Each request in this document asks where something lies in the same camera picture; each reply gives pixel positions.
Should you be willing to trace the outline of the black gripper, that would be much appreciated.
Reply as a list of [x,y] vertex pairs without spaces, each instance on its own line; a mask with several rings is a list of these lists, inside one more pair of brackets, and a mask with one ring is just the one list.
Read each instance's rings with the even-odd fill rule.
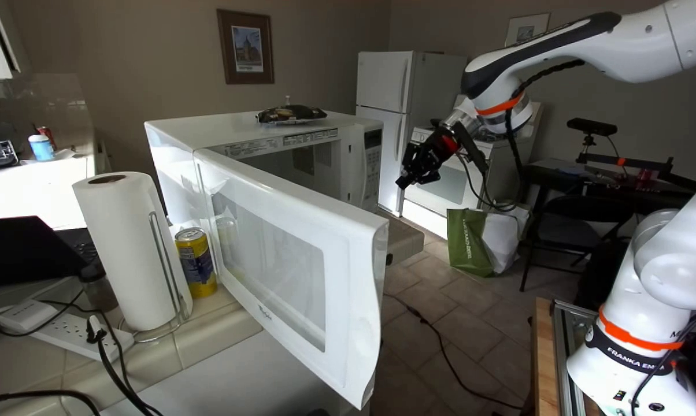
[[418,183],[436,183],[439,167],[456,155],[460,144],[447,127],[436,127],[423,144],[409,144],[402,157],[402,175],[395,181],[400,190]]

